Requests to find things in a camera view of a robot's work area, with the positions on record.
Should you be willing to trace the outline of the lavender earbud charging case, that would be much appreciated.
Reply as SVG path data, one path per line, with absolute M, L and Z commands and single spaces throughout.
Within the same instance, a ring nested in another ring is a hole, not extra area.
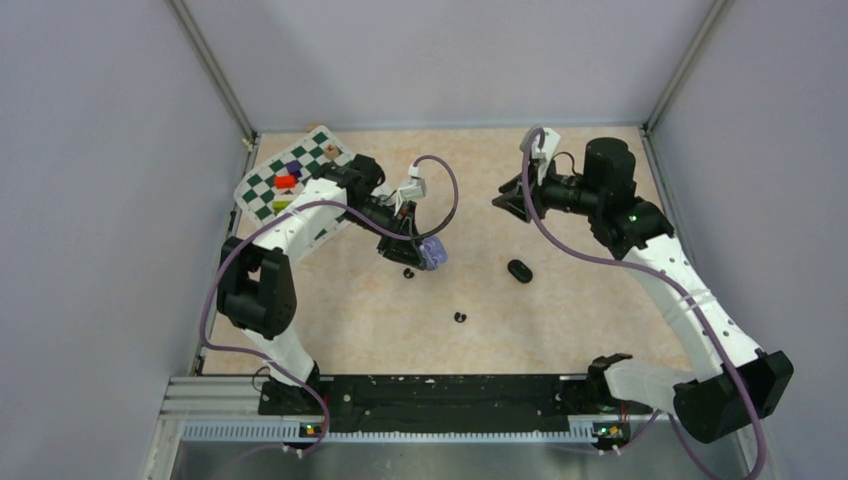
M 430 236 L 421 241 L 419 250 L 425 261 L 425 269 L 433 271 L 448 261 L 447 251 L 436 236 Z

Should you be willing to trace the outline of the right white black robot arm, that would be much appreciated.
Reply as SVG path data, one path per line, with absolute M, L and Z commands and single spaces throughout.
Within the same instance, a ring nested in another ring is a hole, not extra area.
M 628 144 L 601 137 L 585 148 L 582 171 L 558 172 L 559 138 L 533 129 L 521 144 L 519 174 L 493 200 L 540 224 L 555 210 L 582 215 L 607 251 L 605 263 L 641 285 L 690 361 L 680 370 L 628 354 L 595 359 L 586 397 L 600 412 L 635 402 L 671 415 L 694 439 L 711 443 L 772 415 L 794 368 L 747 335 L 706 287 L 661 209 L 638 196 Z

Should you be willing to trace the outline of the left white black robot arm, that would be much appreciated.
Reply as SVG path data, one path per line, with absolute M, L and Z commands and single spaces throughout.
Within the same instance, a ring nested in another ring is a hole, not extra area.
M 411 269 L 434 266 L 417 226 L 426 193 L 416 165 L 408 181 L 386 194 L 377 161 L 357 155 L 345 165 L 325 164 L 309 177 L 291 205 L 245 239 L 231 237 L 221 250 L 212 306 L 253 343 L 265 361 L 283 401 L 297 413 L 319 404 L 317 362 L 306 352 L 292 325 L 298 299 L 292 267 L 312 253 L 342 221 L 378 236 L 383 258 Z

